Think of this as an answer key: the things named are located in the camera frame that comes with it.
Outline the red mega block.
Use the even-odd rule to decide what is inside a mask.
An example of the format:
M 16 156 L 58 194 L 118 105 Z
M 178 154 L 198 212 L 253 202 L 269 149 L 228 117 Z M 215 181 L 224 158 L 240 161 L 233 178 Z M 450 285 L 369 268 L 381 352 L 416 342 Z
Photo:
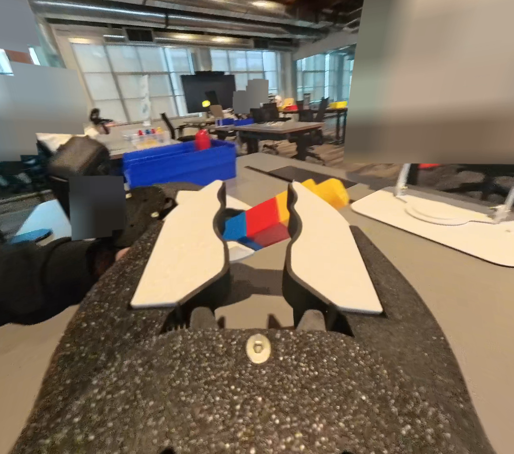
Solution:
M 259 245 L 268 247 L 289 239 L 288 225 L 278 220 L 275 197 L 252 207 L 246 216 L 248 236 Z

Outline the grey office desk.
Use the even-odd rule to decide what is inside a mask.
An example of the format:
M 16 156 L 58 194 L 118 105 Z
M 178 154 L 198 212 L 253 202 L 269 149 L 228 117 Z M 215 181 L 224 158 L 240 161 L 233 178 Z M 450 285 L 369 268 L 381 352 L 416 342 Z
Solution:
M 253 123 L 244 126 L 236 126 L 235 132 L 241 142 L 247 145 L 247 153 L 259 152 L 260 142 L 264 141 L 287 141 L 296 145 L 296 154 L 293 159 L 305 161 L 312 157 L 321 161 L 316 153 L 310 149 L 316 145 L 322 145 L 324 136 L 322 131 L 323 123 L 316 122 L 285 122 Z

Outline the black office chair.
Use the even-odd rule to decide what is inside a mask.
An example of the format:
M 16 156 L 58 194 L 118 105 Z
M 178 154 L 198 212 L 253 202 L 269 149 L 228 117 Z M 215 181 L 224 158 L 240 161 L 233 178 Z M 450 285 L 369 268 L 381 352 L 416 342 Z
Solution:
M 185 129 L 188 127 L 186 124 L 174 126 L 166 113 L 160 113 L 160 117 L 165 123 L 172 140 L 178 142 L 192 142 L 195 140 L 195 134 L 187 135 L 184 133 Z

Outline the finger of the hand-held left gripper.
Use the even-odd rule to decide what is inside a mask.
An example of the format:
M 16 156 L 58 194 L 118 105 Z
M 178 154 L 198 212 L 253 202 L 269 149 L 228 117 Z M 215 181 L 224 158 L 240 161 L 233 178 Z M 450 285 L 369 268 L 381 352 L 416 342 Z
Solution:
M 256 253 L 256 251 L 247 245 L 239 242 L 227 242 L 229 262 L 240 262 Z
M 202 192 L 200 190 L 180 190 L 176 195 L 176 205 L 182 208 L 202 208 Z

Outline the clear acrylic stand leg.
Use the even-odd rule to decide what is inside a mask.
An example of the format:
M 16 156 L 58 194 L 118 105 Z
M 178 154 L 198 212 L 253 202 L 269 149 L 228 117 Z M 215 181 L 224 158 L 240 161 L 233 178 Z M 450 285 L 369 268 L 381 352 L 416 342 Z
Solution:
M 514 188 L 512 186 L 510 188 L 503 204 L 491 207 L 491 210 L 492 210 L 491 218 L 492 218 L 493 223 L 499 224 L 499 223 L 507 220 L 509 214 L 511 213 L 511 209 L 513 207 L 513 197 L 514 197 L 513 190 L 514 190 Z
M 394 196 L 400 198 L 408 189 L 408 180 L 412 164 L 403 164 L 399 172 L 396 185 L 394 188 Z

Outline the large black display screen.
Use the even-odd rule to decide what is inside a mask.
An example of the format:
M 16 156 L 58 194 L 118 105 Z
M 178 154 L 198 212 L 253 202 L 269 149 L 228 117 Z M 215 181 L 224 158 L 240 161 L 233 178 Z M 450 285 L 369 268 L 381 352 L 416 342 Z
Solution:
M 204 101 L 209 105 L 219 104 L 222 109 L 233 108 L 236 91 L 235 76 L 223 72 L 198 72 L 180 76 L 186 110 L 189 114 L 203 113 Z

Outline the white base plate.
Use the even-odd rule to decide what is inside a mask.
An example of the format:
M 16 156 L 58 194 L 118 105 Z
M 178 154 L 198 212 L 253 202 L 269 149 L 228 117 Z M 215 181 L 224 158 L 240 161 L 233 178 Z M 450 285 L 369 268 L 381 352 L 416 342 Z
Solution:
M 513 268 L 513 212 L 496 222 L 494 210 L 487 205 L 414 189 L 395 195 L 393 187 L 354 201 L 351 209 L 491 264 Z

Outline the yellow mega block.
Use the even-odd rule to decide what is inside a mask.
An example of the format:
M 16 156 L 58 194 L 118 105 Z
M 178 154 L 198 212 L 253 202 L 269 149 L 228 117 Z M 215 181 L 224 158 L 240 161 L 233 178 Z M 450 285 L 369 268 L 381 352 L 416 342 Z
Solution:
M 350 197 L 343 182 L 337 179 L 316 183 L 312 192 L 335 209 L 341 209 L 350 204 Z
M 309 190 L 313 190 L 317 186 L 314 179 L 308 179 L 306 181 L 303 181 L 301 184 Z M 284 226 L 288 225 L 288 221 L 290 218 L 290 213 L 289 213 L 288 207 L 287 207 L 287 202 L 288 202 L 287 199 L 288 199 L 288 190 L 284 190 L 283 192 L 281 192 L 275 196 L 275 202 L 276 202 L 276 207 L 277 207 L 277 212 L 278 212 L 278 220 Z

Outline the blue flat object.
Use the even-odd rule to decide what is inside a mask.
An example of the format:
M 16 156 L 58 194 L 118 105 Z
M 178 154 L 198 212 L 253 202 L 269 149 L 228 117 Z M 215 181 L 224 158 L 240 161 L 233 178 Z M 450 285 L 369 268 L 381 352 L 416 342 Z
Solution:
M 13 236 L 9 243 L 11 245 L 20 244 L 20 243 L 27 243 L 27 242 L 33 242 L 38 243 L 43 240 L 48 239 L 53 234 L 52 229 L 48 228 L 42 228 L 42 229 L 36 229 L 29 232 L 22 232 L 18 233 L 17 235 Z

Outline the blue plastic bin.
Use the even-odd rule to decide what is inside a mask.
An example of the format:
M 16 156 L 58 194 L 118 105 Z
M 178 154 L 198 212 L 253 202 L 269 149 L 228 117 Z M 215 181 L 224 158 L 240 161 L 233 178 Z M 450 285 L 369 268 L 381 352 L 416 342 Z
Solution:
M 186 182 L 207 186 L 236 177 L 236 144 L 211 140 L 198 150 L 194 141 L 136 150 L 122 157 L 123 174 L 130 188 Z

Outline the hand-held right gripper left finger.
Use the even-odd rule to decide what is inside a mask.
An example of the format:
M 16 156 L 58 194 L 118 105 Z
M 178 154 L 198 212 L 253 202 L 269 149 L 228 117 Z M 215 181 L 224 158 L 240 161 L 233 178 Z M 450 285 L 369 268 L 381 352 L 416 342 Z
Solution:
M 226 184 L 200 189 L 202 208 L 175 207 L 163 221 L 130 309 L 168 310 L 190 327 L 218 327 L 215 309 L 230 290 L 224 233 Z

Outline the person's left forearm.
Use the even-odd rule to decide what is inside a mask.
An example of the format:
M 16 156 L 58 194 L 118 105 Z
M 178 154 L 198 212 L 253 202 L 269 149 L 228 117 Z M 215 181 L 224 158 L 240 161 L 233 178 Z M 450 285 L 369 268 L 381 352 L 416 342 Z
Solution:
M 97 241 L 1 244 L 1 325 L 39 323 L 79 304 L 100 277 L 101 256 Z

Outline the blue mega block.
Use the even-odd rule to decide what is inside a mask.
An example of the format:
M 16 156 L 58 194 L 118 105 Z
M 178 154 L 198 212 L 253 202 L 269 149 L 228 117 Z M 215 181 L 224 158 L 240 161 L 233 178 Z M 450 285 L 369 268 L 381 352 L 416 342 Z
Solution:
M 226 242 L 236 242 L 253 251 L 264 248 L 248 236 L 246 211 L 241 211 L 241 213 L 226 219 L 223 239 Z

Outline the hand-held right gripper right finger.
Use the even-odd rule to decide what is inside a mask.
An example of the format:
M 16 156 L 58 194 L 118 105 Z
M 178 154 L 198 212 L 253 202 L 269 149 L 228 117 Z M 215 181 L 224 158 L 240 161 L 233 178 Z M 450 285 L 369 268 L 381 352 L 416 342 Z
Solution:
M 384 308 L 350 228 L 340 213 L 298 181 L 288 185 L 290 213 L 282 294 L 300 328 L 341 330 L 346 314 L 380 316 Z

